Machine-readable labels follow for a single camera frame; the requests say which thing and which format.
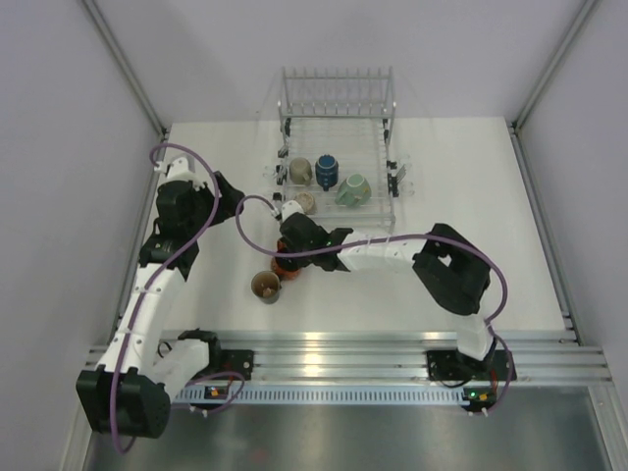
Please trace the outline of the dark blue mug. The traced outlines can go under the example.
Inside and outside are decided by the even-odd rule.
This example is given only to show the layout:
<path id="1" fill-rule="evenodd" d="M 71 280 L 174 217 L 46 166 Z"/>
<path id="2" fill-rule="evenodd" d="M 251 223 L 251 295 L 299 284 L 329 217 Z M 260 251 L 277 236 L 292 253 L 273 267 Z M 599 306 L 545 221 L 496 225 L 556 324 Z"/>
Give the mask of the dark blue mug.
<path id="1" fill-rule="evenodd" d="M 315 163 L 315 180 L 324 191 L 329 191 L 339 181 L 338 160 L 330 154 L 320 156 Z"/>

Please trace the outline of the black and red mug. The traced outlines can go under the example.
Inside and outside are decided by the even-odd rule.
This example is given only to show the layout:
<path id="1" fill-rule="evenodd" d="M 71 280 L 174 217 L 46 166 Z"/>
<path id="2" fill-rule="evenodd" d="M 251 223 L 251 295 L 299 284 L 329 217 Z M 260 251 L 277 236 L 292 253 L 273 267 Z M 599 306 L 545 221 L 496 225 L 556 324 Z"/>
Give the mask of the black and red mug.
<path id="1" fill-rule="evenodd" d="M 296 279 L 301 269 L 291 259 L 271 259 L 271 270 L 283 281 L 291 281 Z"/>

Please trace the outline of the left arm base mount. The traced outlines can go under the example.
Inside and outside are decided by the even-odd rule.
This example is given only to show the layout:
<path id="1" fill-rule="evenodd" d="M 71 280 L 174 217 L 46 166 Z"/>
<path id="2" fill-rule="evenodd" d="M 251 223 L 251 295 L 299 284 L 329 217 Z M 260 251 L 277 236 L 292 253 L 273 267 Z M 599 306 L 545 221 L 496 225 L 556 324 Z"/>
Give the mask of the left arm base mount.
<path id="1" fill-rule="evenodd" d="M 254 356 L 254 351 L 251 349 L 223 349 L 217 371 L 239 373 L 246 381 L 249 381 L 254 368 Z"/>

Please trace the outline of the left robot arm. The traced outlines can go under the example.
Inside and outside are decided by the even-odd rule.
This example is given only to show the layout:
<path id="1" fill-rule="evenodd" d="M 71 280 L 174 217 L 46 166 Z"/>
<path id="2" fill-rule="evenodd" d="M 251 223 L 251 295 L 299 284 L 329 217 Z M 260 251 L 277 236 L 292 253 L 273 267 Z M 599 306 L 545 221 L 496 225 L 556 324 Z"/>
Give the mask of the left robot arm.
<path id="1" fill-rule="evenodd" d="M 128 307 L 96 367 L 81 371 L 76 382 L 96 433 L 160 437 L 187 384 L 197 375 L 214 378 L 223 369 L 220 342 L 210 331 L 185 331 L 170 352 L 157 355 L 165 322 L 199 253 L 195 236 L 204 226 L 233 217 L 243 198 L 221 173 L 213 182 L 215 189 L 186 174 L 157 188 L 157 216 L 139 251 Z"/>

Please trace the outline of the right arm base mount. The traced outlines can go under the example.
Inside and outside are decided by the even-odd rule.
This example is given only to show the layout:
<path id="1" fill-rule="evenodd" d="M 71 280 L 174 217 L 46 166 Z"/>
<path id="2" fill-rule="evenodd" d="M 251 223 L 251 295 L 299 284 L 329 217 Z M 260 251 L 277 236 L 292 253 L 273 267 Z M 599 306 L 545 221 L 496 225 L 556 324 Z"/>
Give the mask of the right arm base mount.
<path id="1" fill-rule="evenodd" d="M 484 360 L 476 360 L 456 349 L 434 349 L 426 353 L 428 378 L 446 384 L 467 384 L 498 380 L 514 381 L 517 373 L 503 350 L 490 352 Z"/>

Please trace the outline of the olive grey mug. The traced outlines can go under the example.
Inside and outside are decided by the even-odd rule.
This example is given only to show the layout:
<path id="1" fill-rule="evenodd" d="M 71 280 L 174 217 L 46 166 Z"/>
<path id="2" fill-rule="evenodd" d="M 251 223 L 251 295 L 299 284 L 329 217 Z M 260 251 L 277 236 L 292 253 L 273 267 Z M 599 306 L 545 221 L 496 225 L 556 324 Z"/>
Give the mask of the olive grey mug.
<path id="1" fill-rule="evenodd" d="M 290 181 L 294 184 L 310 185 L 312 181 L 312 167 L 303 157 L 293 158 L 288 167 Z"/>

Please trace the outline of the teal green cup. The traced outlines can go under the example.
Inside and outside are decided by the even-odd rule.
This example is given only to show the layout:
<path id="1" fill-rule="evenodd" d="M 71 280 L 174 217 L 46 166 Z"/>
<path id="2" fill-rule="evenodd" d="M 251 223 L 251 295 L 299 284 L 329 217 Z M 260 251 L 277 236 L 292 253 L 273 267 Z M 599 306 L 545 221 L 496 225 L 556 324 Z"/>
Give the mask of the teal green cup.
<path id="1" fill-rule="evenodd" d="M 372 189 L 367 179 L 362 174 L 352 174 L 340 184 L 335 203 L 355 208 L 368 202 L 371 196 Z"/>

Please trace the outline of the beige speckled cup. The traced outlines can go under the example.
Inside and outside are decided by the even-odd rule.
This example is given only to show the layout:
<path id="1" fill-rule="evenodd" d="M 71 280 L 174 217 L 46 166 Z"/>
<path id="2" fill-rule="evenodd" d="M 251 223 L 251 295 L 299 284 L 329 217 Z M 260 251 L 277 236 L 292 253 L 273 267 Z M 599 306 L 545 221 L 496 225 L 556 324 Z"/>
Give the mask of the beige speckled cup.
<path id="1" fill-rule="evenodd" d="M 294 200 L 301 206 L 305 214 L 312 215 L 316 212 L 316 199 L 312 193 L 302 191 L 294 197 Z"/>

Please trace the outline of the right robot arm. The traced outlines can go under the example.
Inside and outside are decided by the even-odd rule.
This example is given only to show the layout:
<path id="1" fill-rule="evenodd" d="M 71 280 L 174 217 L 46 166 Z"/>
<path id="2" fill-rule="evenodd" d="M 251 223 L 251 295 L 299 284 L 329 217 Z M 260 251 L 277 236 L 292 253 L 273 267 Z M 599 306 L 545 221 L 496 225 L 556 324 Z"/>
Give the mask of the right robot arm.
<path id="1" fill-rule="evenodd" d="M 351 228 L 330 232 L 310 217 L 294 213 L 280 223 L 279 265 L 293 271 L 314 265 L 326 272 L 390 270 L 411 273 L 428 294 L 455 318 L 458 365 L 478 379 L 495 365 L 495 341 L 480 314 L 490 285 L 491 267 L 479 250 L 447 224 L 436 224 L 428 237 L 384 237 L 377 242 Z"/>

